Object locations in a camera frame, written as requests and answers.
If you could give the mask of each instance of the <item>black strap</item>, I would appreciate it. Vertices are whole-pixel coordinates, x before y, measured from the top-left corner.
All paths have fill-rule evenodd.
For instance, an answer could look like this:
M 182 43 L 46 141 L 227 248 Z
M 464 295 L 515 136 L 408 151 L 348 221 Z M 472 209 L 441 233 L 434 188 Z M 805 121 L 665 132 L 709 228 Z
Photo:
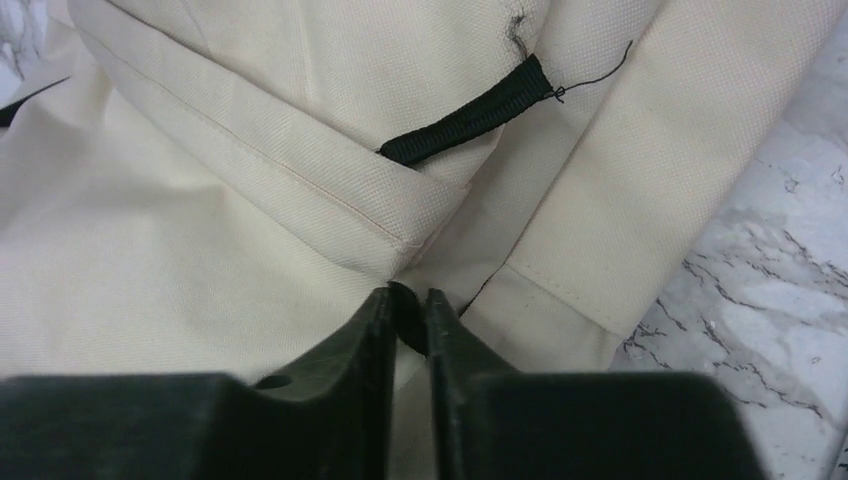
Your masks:
M 8 128 L 12 124 L 12 120 L 15 119 L 15 114 L 18 113 L 18 110 L 21 108 L 21 106 L 24 104 L 24 102 L 26 102 L 30 98 L 38 95 L 39 93 L 47 90 L 48 88 L 55 87 L 56 85 L 64 82 L 68 78 L 70 78 L 70 77 L 65 77 L 65 78 L 59 80 L 56 83 L 52 83 L 50 85 L 47 85 L 46 87 L 42 88 L 41 90 L 38 90 L 34 93 L 31 93 L 30 95 L 27 95 L 26 97 L 18 100 L 17 102 L 15 102 L 11 105 L 7 105 L 7 106 L 3 107 L 2 109 L 0 109 L 0 128 Z
M 407 167 L 490 132 L 553 96 L 535 55 L 474 100 L 438 122 L 393 138 L 378 153 Z

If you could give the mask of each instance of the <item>stitching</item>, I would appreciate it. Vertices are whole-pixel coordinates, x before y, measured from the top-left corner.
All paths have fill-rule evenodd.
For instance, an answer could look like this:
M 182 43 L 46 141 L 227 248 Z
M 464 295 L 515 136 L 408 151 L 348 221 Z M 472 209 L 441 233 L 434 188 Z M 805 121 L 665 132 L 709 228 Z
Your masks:
M 154 79 L 152 79 L 152 78 L 148 77 L 147 75 L 145 75 L 144 73 L 140 72 L 140 71 L 139 71 L 139 70 L 137 70 L 135 67 L 133 67 L 132 65 L 130 65 L 130 64 L 129 64 L 126 60 L 124 60 L 123 58 L 121 58 L 120 56 L 118 56 L 115 52 L 113 52 L 111 49 L 109 49 L 106 45 L 104 45 L 104 44 L 103 44 L 100 40 L 98 40 L 98 39 L 97 39 L 97 38 L 96 38 L 96 37 L 95 37 L 95 36 L 94 36 L 91 32 L 89 32 L 88 30 L 86 30 L 86 29 L 84 29 L 84 28 L 81 28 L 81 27 L 79 28 L 79 30 L 80 30 L 81 32 L 83 32 L 86 36 L 88 36 L 89 38 L 91 38 L 93 41 L 97 42 L 97 44 L 98 44 L 98 45 L 100 45 L 100 46 L 101 46 L 104 50 L 106 50 L 107 52 L 109 52 L 109 54 L 111 54 L 111 55 L 112 55 L 112 56 L 113 56 L 116 60 L 120 61 L 121 63 L 123 63 L 124 65 L 126 65 L 126 66 L 127 66 L 127 68 L 129 68 L 130 70 L 132 70 L 133 72 L 135 72 L 135 73 L 136 73 L 139 77 L 141 77 L 141 78 L 142 78 L 142 79 L 144 79 L 144 80 L 149 81 L 150 83 L 152 83 L 152 84 L 154 84 L 154 85 L 158 86 L 159 88 L 161 88 L 162 90 L 164 90 L 165 92 L 167 92 L 167 94 L 168 94 L 168 95 L 170 95 L 171 97 L 173 97 L 173 99 L 174 99 L 174 100 L 176 100 L 175 105 L 176 105 L 177 107 L 179 107 L 180 109 L 182 109 L 182 110 L 184 110 L 184 111 L 186 111 L 186 112 L 188 112 L 188 113 L 193 114 L 193 115 L 194 115 L 194 116 L 196 116 L 198 119 L 200 119 L 202 122 L 204 122 L 204 123 L 208 124 L 210 127 L 214 128 L 214 129 L 216 129 L 216 130 L 220 130 L 220 131 L 222 131 L 222 133 L 225 133 L 224 138 L 226 138 L 227 140 L 229 140 L 229 141 L 230 141 L 233 145 L 235 145 L 236 147 L 238 147 L 240 150 L 244 151 L 245 153 L 247 153 L 248 155 L 250 155 L 250 156 L 252 156 L 252 157 L 254 157 L 254 158 L 258 158 L 258 159 L 260 159 L 260 160 L 263 160 L 263 161 L 266 161 L 266 162 L 270 162 L 270 164 L 271 164 L 272 166 L 280 167 L 280 170 L 279 170 L 280 172 L 282 172 L 282 173 L 286 173 L 286 174 L 289 174 L 291 177 L 295 178 L 296 180 L 299 180 L 301 183 L 305 184 L 307 187 L 310 187 L 310 188 L 312 188 L 313 190 L 316 190 L 317 192 L 324 194 L 326 197 L 328 197 L 328 199 L 332 200 L 332 201 L 333 201 L 334 203 L 336 203 L 338 206 L 345 207 L 346 209 L 349 209 L 350 211 L 352 211 L 352 212 L 356 213 L 357 215 L 359 215 L 362 219 L 366 220 L 366 221 L 367 221 L 367 222 L 368 222 L 368 223 L 369 223 L 372 227 L 376 227 L 376 229 L 377 229 L 377 232 L 378 232 L 378 233 L 383 234 L 383 235 L 386 235 L 386 236 L 390 237 L 390 239 L 391 239 L 391 240 L 393 240 L 393 242 L 389 242 L 389 246 L 390 246 L 390 247 L 391 247 L 391 248 L 392 248 L 392 249 L 393 249 L 396 253 L 399 253 L 399 254 L 400 254 L 400 253 L 402 253 L 402 250 L 406 250 L 408 247 L 416 247 L 416 245 L 412 245 L 412 242 L 410 242 L 410 241 L 408 241 L 408 240 L 404 240 L 404 239 L 402 239 L 402 238 L 400 238 L 400 237 L 398 237 L 398 236 L 394 235 L 392 232 L 390 232 L 390 231 L 386 230 L 386 229 L 385 229 L 382 225 L 380 225 L 379 223 L 377 223 L 377 222 L 375 222 L 374 220 L 372 220 L 370 217 L 368 217 L 367 215 L 365 215 L 363 212 L 359 211 L 356 207 L 354 207 L 354 206 L 352 206 L 352 205 L 350 205 L 350 204 L 348 204 L 348 203 L 344 202 L 343 200 L 341 200 L 340 198 L 336 197 L 335 195 L 333 195 L 332 193 L 328 192 L 327 190 L 324 190 L 324 189 L 323 189 L 323 188 L 321 188 L 319 185 L 317 185 L 317 184 L 313 183 L 313 182 L 312 182 L 312 181 L 310 181 L 309 179 L 307 179 L 307 178 L 303 177 L 302 175 L 300 175 L 300 174 L 299 174 L 299 173 L 297 173 L 296 171 L 292 170 L 292 169 L 291 169 L 291 167 L 289 167 L 289 166 L 287 166 L 287 165 L 285 165 L 285 164 L 282 164 L 282 163 L 280 163 L 280 162 L 278 162 L 278 161 L 276 161 L 276 160 L 274 160 L 274 159 L 272 159 L 272 158 L 268 157 L 267 155 L 265 155 L 264 153 L 262 153 L 262 151 L 261 151 L 261 150 L 259 150 L 258 148 L 254 147 L 253 145 L 251 145 L 251 144 L 249 144 L 249 143 L 245 142 L 243 139 L 241 139 L 240 137 L 238 137 L 235 133 L 233 133 L 232 131 L 230 131 L 230 130 L 229 130 L 228 128 L 226 128 L 225 126 L 223 126 L 223 125 L 219 124 L 218 122 L 216 122 L 216 121 L 215 121 L 215 120 L 213 120 L 212 118 L 209 118 L 209 117 L 208 117 L 208 116 L 206 116 L 203 112 L 201 112 L 201 111 L 199 111 L 199 110 L 196 110 L 196 109 L 195 109 L 194 107 L 192 107 L 190 104 L 188 104 L 188 103 L 184 102 L 184 101 L 183 101 L 183 100 L 182 100 L 179 96 L 177 96 L 177 95 L 176 95 L 176 94 L 174 94 L 172 91 L 170 91 L 167 87 L 165 87 L 165 86 L 164 86 L 164 85 L 162 85 L 161 83 L 157 82 L 156 80 L 154 80 Z M 403 245 L 395 245 L 395 243 L 396 243 L 396 242 L 400 242 L 400 243 L 401 243 L 401 244 L 403 244 Z
M 527 274 L 525 274 L 524 272 L 519 271 L 517 268 L 515 268 L 515 266 L 511 265 L 511 263 L 514 263 L 514 264 L 516 264 L 517 266 L 520 266 L 520 267 L 526 268 L 526 269 L 527 269 L 530 273 L 532 273 L 532 274 L 533 274 L 536 278 L 530 278 L 530 277 L 528 277 L 528 276 L 527 276 Z M 574 308 L 572 305 L 570 305 L 568 302 L 566 302 L 565 300 L 563 300 L 562 298 L 560 298 L 559 294 L 558 294 L 555 290 L 557 290 L 557 289 L 558 289 L 558 290 L 562 291 L 563 293 L 565 293 L 565 294 L 567 294 L 567 295 L 571 295 L 571 296 L 573 296 L 573 297 L 574 297 L 576 300 L 578 300 L 578 301 L 580 300 L 580 295 L 577 295 L 576 293 L 574 293 L 574 292 L 570 291 L 569 289 L 565 288 L 564 286 L 560 285 L 559 283 L 557 283 L 557 282 L 555 282 L 555 281 L 551 280 L 550 278 L 548 278 L 548 277 L 546 277 L 545 275 L 543 275 L 541 272 L 537 272 L 536 270 L 534 270 L 534 269 L 533 269 L 533 267 L 531 267 L 531 266 L 530 266 L 528 263 L 526 263 L 526 262 L 522 262 L 522 261 L 518 261 L 518 260 L 512 259 L 511 261 L 506 262 L 504 265 L 505 265 L 505 266 L 507 266 L 507 267 L 509 267 L 510 269 L 512 269 L 512 271 L 514 271 L 514 272 L 515 272 L 515 273 L 517 273 L 518 275 L 521 275 L 521 276 L 522 276 L 523 278 L 525 278 L 528 282 L 533 283 L 534 285 L 538 286 L 539 288 L 541 288 L 541 289 L 545 290 L 546 292 L 548 292 L 549 294 L 551 294 L 554 298 L 556 298 L 557 300 L 559 300 L 562 304 L 564 304 L 564 305 L 568 306 L 569 308 L 574 309 L 575 311 L 577 311 L 577 313 L 582 313 L 582 312 L 580 312 L 579 310 L 577 310 L 576 308 Z M 590 308 L 591 310 L 594 310 L 594 311 L 595 311 L 595 313 L 596 313 L 596 314 L 598 314 L 598 316 L 600 316 L 600 317 L 601 317 L 601 318 L 603 318 L 604 320 L 607 320 L 608 322 L 612 322 L 612 318 L 610 318 L 608 315 L 604 315 L 603 313 L 601 313 L 600 309 L 598 309 L 598 308 L 594 308 L 594 307 L 589 307 L 589 308 Z M 603 328 L 603 329 L 604 329 L 604 330 L 606 330 L 607 332 L 609 332 L 609 333 L 611 333 L 611 334 L 613 334 L 613 335 L 619 336 L 619 337 L 620 337 L 620 336 L 622 336 L 622 334 L 621 334 L 620 332 L 616 332 L 616 331 L 612 330 L 611 328 L 607 327 L 606 325 L 604 325 L 604 324 L 602 324 L 602 323 L 599 323 L 599 322 L 598 322 L 598 321 L 596 321 L 596 320 L 593 320 L 593 319 L 592 319 L 592 318 L 590 318 L 588 315 L 584 315 L 584 316 L 586 316 L 586 318 L 588 318 L 589 320 L 591 320 L 592 322 L 594 322 L 595 324 L 597 324 L 599 327 Z

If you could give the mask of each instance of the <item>marble countertop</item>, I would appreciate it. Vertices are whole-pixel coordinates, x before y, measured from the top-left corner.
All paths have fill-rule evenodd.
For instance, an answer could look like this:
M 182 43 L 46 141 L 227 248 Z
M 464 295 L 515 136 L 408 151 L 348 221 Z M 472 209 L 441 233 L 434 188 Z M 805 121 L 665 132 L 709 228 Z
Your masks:
M 0 0 L 0 101 L 37 63 L 45 18 L 44 0 Z M 846 177 L 848 16 L 612 365 L 715 378 L 773 479 L 848 475 Z

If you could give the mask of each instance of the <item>marble table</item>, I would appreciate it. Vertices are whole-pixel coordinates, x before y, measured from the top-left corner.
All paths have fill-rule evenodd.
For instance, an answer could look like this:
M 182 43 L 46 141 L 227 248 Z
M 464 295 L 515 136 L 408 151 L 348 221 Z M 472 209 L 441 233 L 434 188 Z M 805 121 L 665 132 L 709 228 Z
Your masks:
M 44 0 L 0 0 L 0 103 L 37 63 Z M 848 458 L 848 16 L 615 370 L 686 370 L 736 400 L 773 479 Z

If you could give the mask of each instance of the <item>cream fabric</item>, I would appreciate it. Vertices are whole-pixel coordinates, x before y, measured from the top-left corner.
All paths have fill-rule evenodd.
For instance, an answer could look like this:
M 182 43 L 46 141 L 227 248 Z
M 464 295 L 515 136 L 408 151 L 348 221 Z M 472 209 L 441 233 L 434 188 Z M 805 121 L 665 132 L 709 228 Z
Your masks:
M 251 382 L 392 278 L 521 368 L 605 368 L 846 3 L 57 2 L 19 97 L 72 78 L 0 140 L 0 375 Z M 514 24 L 554 85 L 635 43 L 417 170 L 373 153 L 520 63 Z M 393 471 L 428 478 L 398 375 Z

